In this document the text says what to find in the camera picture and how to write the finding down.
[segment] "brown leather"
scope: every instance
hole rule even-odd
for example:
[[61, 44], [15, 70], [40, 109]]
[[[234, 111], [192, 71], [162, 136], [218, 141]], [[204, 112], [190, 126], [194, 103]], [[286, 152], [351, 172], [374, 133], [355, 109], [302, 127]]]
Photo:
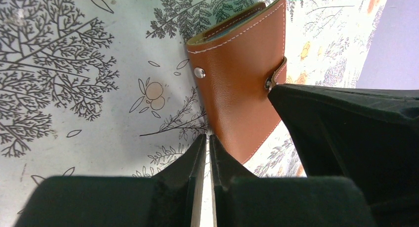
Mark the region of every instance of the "brown leather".
[[[191, 38], [187, 50], [209, 124], [239, 162], [250, 159], [281, 120], [269, 102], [269, 81], [286, 79], [285, 0], [244, 10]], [[253, 17], [242, 22], [249, 15]], [[229, 27], [227, 34], [216, 37]]]

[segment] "metal rivet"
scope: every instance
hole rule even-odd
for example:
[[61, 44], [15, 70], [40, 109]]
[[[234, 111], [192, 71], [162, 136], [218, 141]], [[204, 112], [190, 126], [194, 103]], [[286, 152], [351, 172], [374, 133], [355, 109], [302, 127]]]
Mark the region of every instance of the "metal rivet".
[[202, 79], [205, 77], [205, 71], [202, 68], [196, 67], [194, 69], [194, 74], [197, 78]]

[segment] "black object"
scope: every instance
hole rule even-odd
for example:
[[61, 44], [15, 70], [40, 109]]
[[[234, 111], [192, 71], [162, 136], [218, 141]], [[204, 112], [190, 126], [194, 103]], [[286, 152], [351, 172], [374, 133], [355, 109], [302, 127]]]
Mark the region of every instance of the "black object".
[[[419, 224], [419, 91], [279, 85], [269, 99], [309, 177], [260, 179], [211, 136], [217, 226]], [[16, 226], [199, 226], [205, 144], [150, 179], [49, 178]]]

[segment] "table surface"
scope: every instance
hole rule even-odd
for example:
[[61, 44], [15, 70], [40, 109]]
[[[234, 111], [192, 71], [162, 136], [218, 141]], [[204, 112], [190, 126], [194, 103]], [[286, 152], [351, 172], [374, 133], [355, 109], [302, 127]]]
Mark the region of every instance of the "table surface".
[[[209, 132], [184, 43], [256, 1], [0, 0], [0, 226], [49, 176], [150, 177]], [[385, 2], [287, 1], [287, 82], [354, 88]], [[283, 123], [245, 167], [305, 176]]]

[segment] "patterned tablecloth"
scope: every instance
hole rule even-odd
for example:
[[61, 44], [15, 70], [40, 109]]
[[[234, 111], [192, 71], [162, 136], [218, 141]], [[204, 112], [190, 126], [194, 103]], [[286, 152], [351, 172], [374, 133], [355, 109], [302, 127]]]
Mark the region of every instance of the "patterned tablecloth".
[[[256, 1], [273, 0], [0, 0], [0, 226], [46, 177], [150, 177], [182, 155], [209, 129], [184, 43]], [[353, 88], [385, 2], [288, 1], [287, 82]], [[245, 166], [305, 175], [283, 123]]]

